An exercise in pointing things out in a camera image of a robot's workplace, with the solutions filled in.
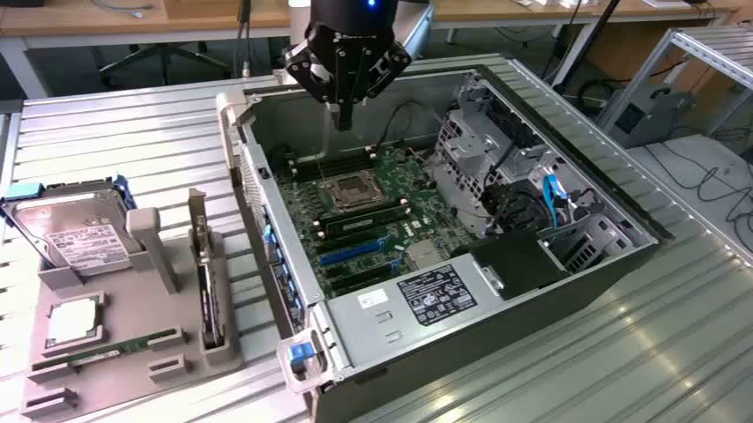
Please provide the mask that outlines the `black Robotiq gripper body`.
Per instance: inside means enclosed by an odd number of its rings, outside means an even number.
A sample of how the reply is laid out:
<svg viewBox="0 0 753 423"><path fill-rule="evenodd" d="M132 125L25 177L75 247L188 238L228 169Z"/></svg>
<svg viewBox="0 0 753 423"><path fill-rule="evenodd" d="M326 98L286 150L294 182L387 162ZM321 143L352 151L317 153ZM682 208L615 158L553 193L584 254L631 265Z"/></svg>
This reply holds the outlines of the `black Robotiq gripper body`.
<svg viewBox="0 0 753 423"><path fill-rule="evenodd" d="M325 70L334 76L341 102L346 50L361 45L385 49L396 41L392 30L396 9L395 1L310 2L305 40Z"/></svg>

